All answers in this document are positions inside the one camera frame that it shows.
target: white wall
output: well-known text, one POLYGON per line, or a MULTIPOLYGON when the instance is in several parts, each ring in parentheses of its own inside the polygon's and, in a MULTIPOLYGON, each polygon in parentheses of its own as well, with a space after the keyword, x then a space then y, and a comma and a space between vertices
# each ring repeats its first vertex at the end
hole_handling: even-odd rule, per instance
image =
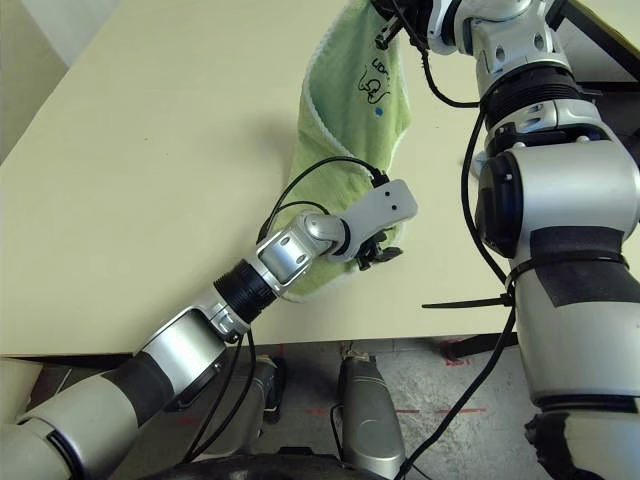
POLYGON ((70 66, 120 0, 22 0, 53 49, 70 66))

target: black tape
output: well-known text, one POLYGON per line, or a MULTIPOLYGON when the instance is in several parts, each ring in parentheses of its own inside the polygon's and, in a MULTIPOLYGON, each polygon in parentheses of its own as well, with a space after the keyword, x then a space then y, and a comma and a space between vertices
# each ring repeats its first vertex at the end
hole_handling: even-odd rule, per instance
POLYGON ((173 398, 173 386, 151 355, 140 352, 120 367, 102 374, 124 393, 136 412, 138 426, 173 398))
MULTIPOLYGON (((531 257, 598 250, 620 254, 623 232, 606 227, 548 227, 532 232, 531 257)), ((535 268, 555 307, 585 302, 640 303, 640 284, 622 263, 566 261, 535 268)))
POLYGON ((525 425, 526 437, 536 448, 538 463, 552 478, 574 480, 603 480, 599 475, 577 468, 564 435, 566 412, 536 415, 525 425))

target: red tape mark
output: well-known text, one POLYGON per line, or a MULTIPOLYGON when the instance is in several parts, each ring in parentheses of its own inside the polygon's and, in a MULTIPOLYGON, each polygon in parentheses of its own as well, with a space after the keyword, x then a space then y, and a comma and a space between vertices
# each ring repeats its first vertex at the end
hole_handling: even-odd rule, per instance
MULTIPOLYGON (((440 413, 442 415, 446 415, 447 413, 449 413, 451 411, 451 409, 447 409, 447 410, 436 410, 435 413, 440 413)), ((462 410, 460 410, 458 413, 482 413, 482 412, 486 412, 487 409, 486 408, 463 408, 462 410)))
POLYGON ((449 360, 448 358, 445 358, 444 363, 447 367, 459 367, 461 365, 471 365, 471 360, 466 358, 464 360, 456 360, 454 362, 453 360, 449 360))
POLYGON ((329 410, 326 410, 324 408, 308 408, 307 409, 307 415, 312 415, 314 417, 320 417, 322 415, 326 415, 327 413, 329 413, 329 410))
POLYGON ((199 418, 182 417, 178 419, 178 425, 197 425, 200 423, 199 418))

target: black rubber band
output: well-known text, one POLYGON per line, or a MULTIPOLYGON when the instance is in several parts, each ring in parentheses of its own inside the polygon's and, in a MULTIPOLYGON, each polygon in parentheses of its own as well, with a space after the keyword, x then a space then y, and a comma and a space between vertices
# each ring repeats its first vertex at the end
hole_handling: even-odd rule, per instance
POLYGON ((629 264, 626 259, 620 253, 609 252, 605 250, 583 250, 581 252, 562 252, 562 253, 549 253, 547 255, 539 255, 535 258, 522 262, 515 267, 504 282, 505 286, 509 288, 514 284, 520 275, 529 270, 533 270, 548 265, 557 265, 559 263, 566 262, 615 262, 622 263, 625 267, 629 268, 629 264))

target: green towel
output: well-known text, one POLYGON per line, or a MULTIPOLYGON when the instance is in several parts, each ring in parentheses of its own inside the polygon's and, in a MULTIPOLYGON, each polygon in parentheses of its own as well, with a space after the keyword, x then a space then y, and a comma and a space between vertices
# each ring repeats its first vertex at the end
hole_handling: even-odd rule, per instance
MULTIPOLYGON (((298 138, 290 173, 326 157, 358 157, 387 171, 397 144, 409 126, 410 114, 397 42, 378 50, 375 38, 385 20, 369 0, 351 1, 334 20, 311 58, 302 85, 298 138)), ((347 209, 371 183, 364 168, 344 162, 320 167, 286 198, 321 203, 330 212, 347 209)), ((312 207, 284 210, 274 228, 282 228, 297 213, 312 207)), ((392 241, 395 232, 388 232, 392 241)), ((341 275, 348 264, 317 260, 285 298, 308 300, 341 275)))

